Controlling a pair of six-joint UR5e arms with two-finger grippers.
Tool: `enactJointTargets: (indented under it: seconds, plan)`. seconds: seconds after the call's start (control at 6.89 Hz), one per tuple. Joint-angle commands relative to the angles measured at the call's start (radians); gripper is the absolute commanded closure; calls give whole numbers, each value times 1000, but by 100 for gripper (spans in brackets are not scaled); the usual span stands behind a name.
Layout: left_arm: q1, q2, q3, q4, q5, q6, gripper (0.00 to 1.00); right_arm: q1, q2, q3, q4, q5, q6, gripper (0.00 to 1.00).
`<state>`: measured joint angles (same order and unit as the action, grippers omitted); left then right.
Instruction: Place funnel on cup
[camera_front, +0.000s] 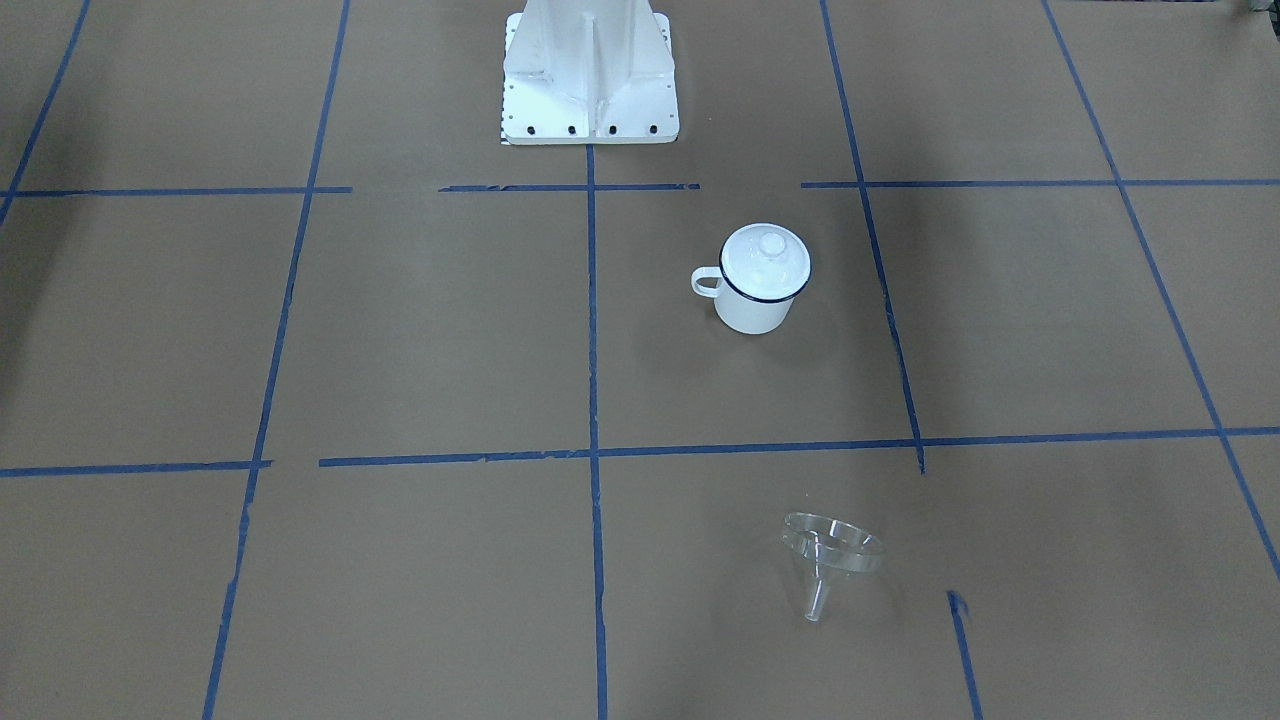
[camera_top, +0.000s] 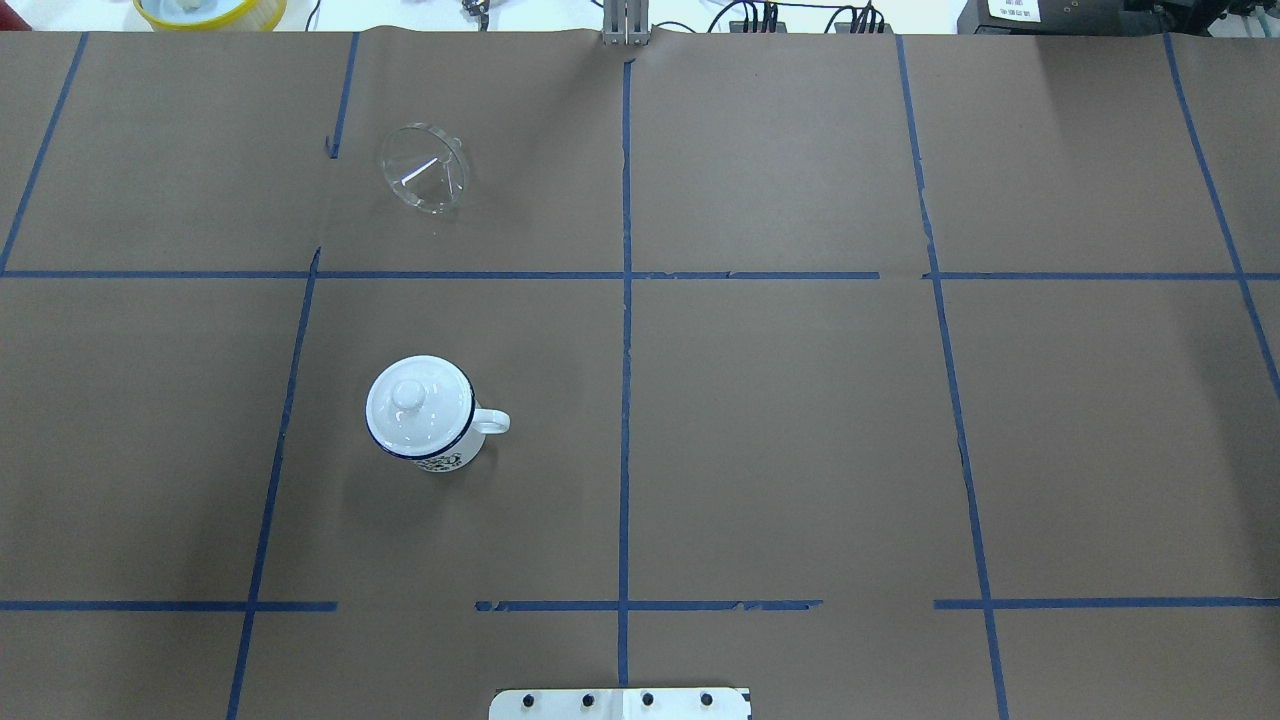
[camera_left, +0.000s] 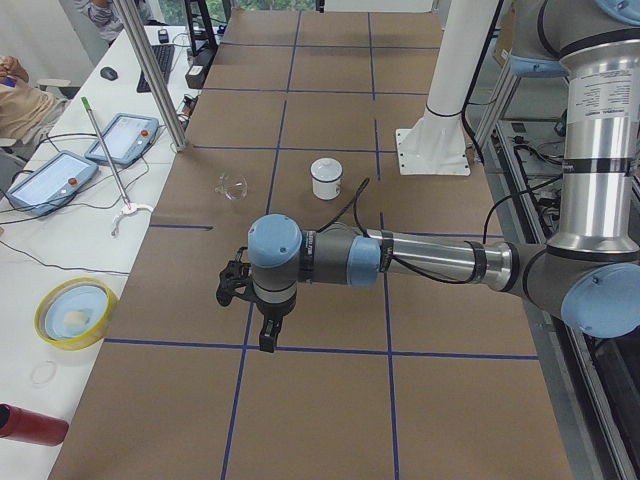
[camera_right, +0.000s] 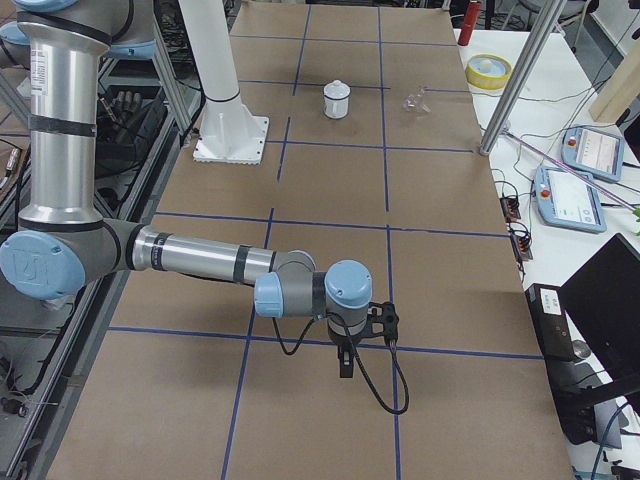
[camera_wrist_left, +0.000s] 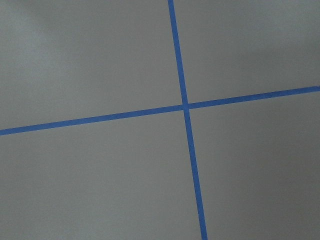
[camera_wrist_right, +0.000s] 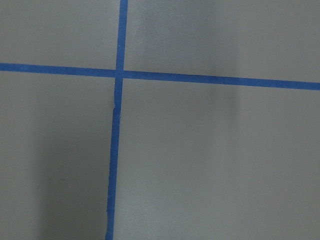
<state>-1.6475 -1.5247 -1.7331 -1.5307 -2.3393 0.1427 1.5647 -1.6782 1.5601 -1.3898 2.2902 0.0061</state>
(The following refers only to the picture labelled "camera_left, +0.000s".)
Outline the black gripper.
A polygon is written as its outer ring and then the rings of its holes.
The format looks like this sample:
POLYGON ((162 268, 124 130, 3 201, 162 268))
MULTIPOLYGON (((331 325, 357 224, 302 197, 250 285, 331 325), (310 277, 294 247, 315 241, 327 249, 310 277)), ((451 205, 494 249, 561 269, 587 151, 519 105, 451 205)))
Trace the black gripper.
POLYGON ((263 325, 259 334, 259 350, 274 352, 284 317, 291 312, 291 303, 289 301, 277 304, 261 303, 259 311, 263 314, 263 325))

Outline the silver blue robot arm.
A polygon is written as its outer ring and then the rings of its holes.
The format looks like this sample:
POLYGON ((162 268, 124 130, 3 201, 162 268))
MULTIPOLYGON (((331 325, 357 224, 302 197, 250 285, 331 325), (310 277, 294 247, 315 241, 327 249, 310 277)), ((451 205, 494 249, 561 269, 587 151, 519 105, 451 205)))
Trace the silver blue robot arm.
POLYGON ((614 338, 639 324, 639 248, 629 237, 639 133, 639 5, 520 1, 511 58, 558 65, 569 79, 560 220, 544 245, 424 241, 344 226, 306 231, 284 215, 248 233, 247 291, 271 352, 300 283, 370 286, 387 271, 483 283, 571 328, 614 338))

